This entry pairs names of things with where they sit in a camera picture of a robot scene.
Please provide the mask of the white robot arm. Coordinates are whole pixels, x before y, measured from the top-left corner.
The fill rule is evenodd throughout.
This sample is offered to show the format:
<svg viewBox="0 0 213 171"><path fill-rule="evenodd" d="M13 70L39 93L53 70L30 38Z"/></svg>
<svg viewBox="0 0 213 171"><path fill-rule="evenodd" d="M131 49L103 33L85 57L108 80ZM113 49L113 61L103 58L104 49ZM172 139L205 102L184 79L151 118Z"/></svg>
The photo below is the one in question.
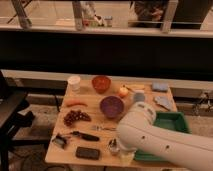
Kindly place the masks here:
<svg viewBox="0 0 213 171"><path fill-rule="evenodd" d="M120 149L142 150L191 171L213 171L213 138L154 126L155 109L136 102L116 128Z"/></svg>

